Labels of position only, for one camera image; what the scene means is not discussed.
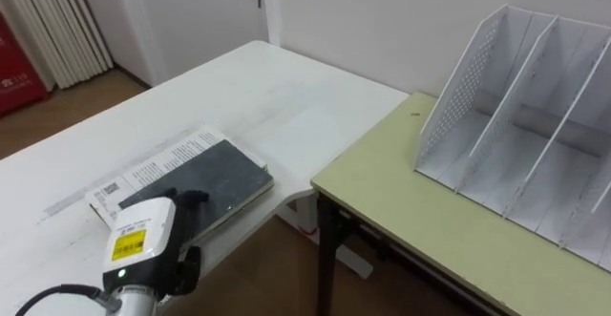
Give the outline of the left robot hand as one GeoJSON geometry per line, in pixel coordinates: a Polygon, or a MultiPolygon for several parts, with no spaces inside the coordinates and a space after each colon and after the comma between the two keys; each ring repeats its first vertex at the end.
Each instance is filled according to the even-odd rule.
{"type": "Polygon", "coordinates": [[[128,285],[153,290],[157,299],[193,292],[200,276],[201,249],[181,250],[194,226],[193,216],[209,200],[203,191],[171,188],[119,212],[104,254],[104,290],[128,285]]]}

